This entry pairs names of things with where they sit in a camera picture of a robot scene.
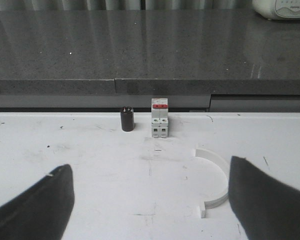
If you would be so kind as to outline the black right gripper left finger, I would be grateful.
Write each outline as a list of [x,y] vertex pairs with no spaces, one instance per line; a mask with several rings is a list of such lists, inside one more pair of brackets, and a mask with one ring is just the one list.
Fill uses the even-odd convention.
[[74,204],[72,168],[58,166],[0,206],[0,240],[60,240]]

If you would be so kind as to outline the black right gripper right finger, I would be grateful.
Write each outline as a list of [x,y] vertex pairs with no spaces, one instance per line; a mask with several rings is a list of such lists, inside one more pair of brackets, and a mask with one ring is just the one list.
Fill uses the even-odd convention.
[[300,240],[300,190],[232,156],[228,199],[249,240]]

